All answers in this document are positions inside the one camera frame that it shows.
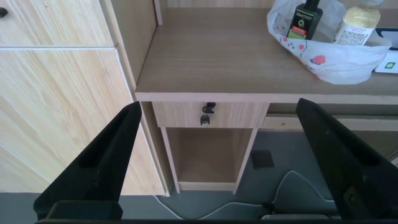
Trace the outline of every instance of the power cord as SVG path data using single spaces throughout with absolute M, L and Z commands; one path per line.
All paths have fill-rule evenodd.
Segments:
M 274 198 L 274 200 L 271 202 L 271 204 L 275 203 L 275 201 L 277 200 L 277 197 L 278 197 L 278 194 L 279 194 L 280 186 L 282 185 L 282 183 L 284 182 L 284 180 L 286 179 L 286 177 L 287 177 L 289 174 L 291 174 L 291 173 L 297 174 L 297 175 L 300 176 L 302 179 L 304 179 L 308 184 L 310 184 L 310 186 L 316 191 L 316 193 L 317 193 L 317 194 L 320 196 L 320 198 L 322 198 L 324 201 L 326 201 L 326 202 L 333 202 L 333 200 L 328 200 L 328 199 L 323 198 L 322 195 L 319 193 L 319 191 L 315 188 L 315 186 L 312 185 L 311 182 L 310 182 L 309 180 L 307 180 L 304 176 L 302 176 L 301 174 L 299 174 L 298 172 L 296 172 L 296 171 L 294 171 L 294 170 L 291 170 L 291 171 L 289 171 L 288 173 L 285 174 L 284 178 L 283 178 L 282 181 L 279 183 L 279 186 L 278 186 L 277 191 L 276 191 L 276 194 L 275 194 L 275 198 Z M 158 202 L 161 204 L 161 206 L 163 206 L 164 208 L 166 208 L 171 214 L 173 214 L 173 215 L 174 215 L 175 217 L 177 217 L 178 219 L 181 219 L 181 220 L 189 219 L 189 218 L 183 218 L 183 217 L 177 215 L 171 208 L 169 208 L 169 207 L 168 207 L 167 205 L 165 205 L 162 201 L 160 201 L 160 199 L 157 198 L 156 195 L 153 195 L 153 196 L 154 196 L 154 198 L 156 199 L 156 201 L 158 201 Z M 211 216 L 211 215 L 217 213 L 218 211 L 220 211 L 221 209 L 227 207 L 228 205 L 245 205 L 245 206 L 252 206 L 252 207 L 262 207 L 262 205 L 257 205 L 257 204 L 242 203 L 242 202 L 229 202 L 229 203 L 226 203 L 225 205 L 221 206 L 220 208 L 217 208 L 216 210 L 210 212 L 209 214 L 207 214 L 207 215 L 205 215 L 205 216 L 203 216 L 203 217 L 200 217 L 200 218 L 196 218 L 196 219 L 197 219 L 197 220 L 202 220 L 202 219 L 208 218 L 209 216 Z
M 173 214 L 178 219 L 181 219 L 181 220 L 192 219 L 192 218 L 183 218 L 183 217 L 177 215 L 171 208 L 169 208 L 167 205 L 165 205 L 159 198 L 157 198 L 155 195 L 153 195 L 153 196 L 156 199 L 156 201 L 158 201 L 161 204 L 161 206 L 166 208 L 171 214 Z M 228 205 L 245 205 L 245 206 L 252 206 L 252 207 L 261 207 L 262 206 L 262 205 L 250 204 L 250 203 L 242 203 L 242 202 L 228 202 L 225 205 L 221 206 L 220 208 L 217 208 L 216 210 L 210 212 L 209 214 L 207 214 L 205 216 L 202 216 L 200 218 L 196 218 L 196 220 L 202 220 L 202 219 L 208 218 L 209 216 L 217 213 L 218 211 L 220 211 L 221 209 L 227 207 Z

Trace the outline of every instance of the white plastic bag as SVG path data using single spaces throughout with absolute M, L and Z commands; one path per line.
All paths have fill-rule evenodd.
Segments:
M 268 31 L 318 78 L 333 84 L 368 80 L 391 41 L 372 34 L 365 46 L 332 44 L 346 9 L 337 0 L 322 0 L 323 16 L 312 40 L 286 38 L 295 8 L 305 0 L 275 0 L 267 15 Z

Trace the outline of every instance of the plastic bottle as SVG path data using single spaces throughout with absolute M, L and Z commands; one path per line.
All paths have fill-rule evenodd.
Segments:
M 364 45 L 380 21 L 378 7 L 384 0 L 359 0 L 347 10 L 333 39 L 335 44 Z

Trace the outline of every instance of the cabinet door handle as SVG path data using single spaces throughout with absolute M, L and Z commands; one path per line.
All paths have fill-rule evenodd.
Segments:
M 3 18 L 4 16 L 6 16 L 8 14 L 7 9 L 0 7 L 0 18 Z

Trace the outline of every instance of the open cabinet compartment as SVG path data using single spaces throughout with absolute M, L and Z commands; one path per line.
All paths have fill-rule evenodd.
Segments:
M 256 129 L 162 128 L 177 191 L 235 192 Z

